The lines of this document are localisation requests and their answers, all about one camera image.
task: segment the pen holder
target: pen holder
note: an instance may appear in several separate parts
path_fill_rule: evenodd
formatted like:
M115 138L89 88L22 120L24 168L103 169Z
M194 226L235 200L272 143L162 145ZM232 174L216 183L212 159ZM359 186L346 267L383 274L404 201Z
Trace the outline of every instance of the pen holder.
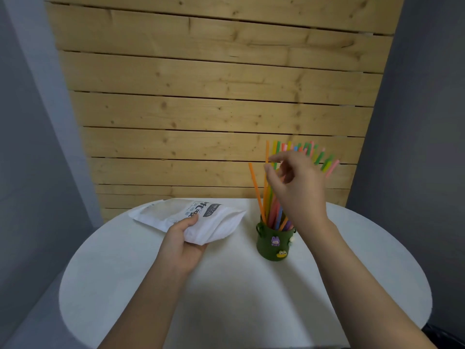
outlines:
M289 253L291 237L296 232L293 228L287 231L279 231L269 228L260 218L257 224L257 250L263 258L269 261L282 261Z

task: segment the frog decoration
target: frog decoration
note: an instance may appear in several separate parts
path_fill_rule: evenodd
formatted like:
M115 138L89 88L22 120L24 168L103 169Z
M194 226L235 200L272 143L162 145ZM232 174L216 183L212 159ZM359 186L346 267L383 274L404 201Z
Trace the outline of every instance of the frog decoration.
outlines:
M285 251L280 251L280 252L278 252L276 254L276 257L278 257L278 258L284 258L286 256L287 256L287 252L285 252Z
M278 236L272 236L271 237L271 246L279 246L279 237Z

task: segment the plastic bag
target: plastic bag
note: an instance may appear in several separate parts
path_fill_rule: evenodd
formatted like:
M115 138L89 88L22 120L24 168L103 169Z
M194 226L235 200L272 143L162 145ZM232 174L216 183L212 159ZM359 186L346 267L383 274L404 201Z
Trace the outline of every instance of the plastic bag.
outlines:
M199 221L184 231L184 240L203 245L232 234L245 213L219 203L173 198L134 209L129 216L166 233L174 223L198 214Z

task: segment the forearm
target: forearm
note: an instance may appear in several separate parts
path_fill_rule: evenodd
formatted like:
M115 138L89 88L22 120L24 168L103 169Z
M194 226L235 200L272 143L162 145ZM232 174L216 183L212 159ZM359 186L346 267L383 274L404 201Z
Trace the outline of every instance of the forearm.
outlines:
M302 238L353 348L433 348L328 221Z
M162 348L185 281L155 261L99 349Z

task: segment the round table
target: round table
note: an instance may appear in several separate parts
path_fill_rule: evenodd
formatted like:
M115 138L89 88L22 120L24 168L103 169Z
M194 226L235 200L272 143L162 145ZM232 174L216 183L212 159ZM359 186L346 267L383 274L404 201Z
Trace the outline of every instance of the round table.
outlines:
M204 199L247 210L237 230L207 248L190 276L165 348L288 348L347 345L317 265L298 234L281 262L255 246L256 199ZM367 218L327 204L329 218L419 326L431 313L428 281L413 256ZM93 233L74 254L60 286L67 328L96 348L124 310L157 255L165 233L123 213Z

